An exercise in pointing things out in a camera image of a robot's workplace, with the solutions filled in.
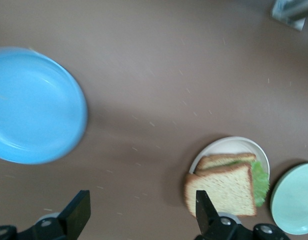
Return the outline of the beige plate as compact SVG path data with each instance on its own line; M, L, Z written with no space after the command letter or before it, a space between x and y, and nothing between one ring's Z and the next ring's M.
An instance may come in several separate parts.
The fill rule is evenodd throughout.
M270 165L263 149L252 140L237 136L225 137L219 139L213 142L212 144L208 145L206 148L204 148L194 160L190 168L190 171L187 174L197 174L202 171L200 170L195 172L195 168L199 160L203 156L217 155L217 154L241 154L241 153L255 154L256 161L259 161L261 163L263 170L269 175Z

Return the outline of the grey metal table bracket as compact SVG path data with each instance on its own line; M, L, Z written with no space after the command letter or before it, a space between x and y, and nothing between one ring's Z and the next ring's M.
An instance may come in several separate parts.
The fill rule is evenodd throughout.
M270 16L297 31L302 31L308 10L308 0L275 0Z

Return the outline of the green lettuce leaf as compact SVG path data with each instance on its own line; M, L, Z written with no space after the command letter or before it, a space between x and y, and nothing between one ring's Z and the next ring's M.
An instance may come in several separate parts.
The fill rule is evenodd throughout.
M256 207L261 207L266 200L270 189L269 175L264 171L260 161L238 161L224 165L225 167L238 166L239 164L248 164L251 167L253 196Z

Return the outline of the blue plate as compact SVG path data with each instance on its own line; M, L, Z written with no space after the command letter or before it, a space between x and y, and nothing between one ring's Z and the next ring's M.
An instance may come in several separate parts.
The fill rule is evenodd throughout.
M64 67L30 49L0 47L0 159L53 162L76 147L87 121L85 96Z

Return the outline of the mint green plate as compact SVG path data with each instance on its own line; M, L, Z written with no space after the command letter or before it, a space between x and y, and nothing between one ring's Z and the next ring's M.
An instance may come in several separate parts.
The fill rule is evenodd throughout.
M308 234L308 163L291 168L278 180L271 195L270 211L284 232Z

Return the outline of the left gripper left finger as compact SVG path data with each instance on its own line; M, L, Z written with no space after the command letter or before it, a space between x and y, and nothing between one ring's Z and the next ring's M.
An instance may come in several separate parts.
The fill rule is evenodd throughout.
M18 240L78 240L91 217L89 190L81 190L57 217L46 217L18 234Z

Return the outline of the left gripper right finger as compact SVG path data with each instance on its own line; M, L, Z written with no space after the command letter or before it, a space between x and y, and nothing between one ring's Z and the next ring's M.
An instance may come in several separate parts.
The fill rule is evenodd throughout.
M204 190L196 191L195 216L201 234L195 240L252 240L236 215L217 212Z

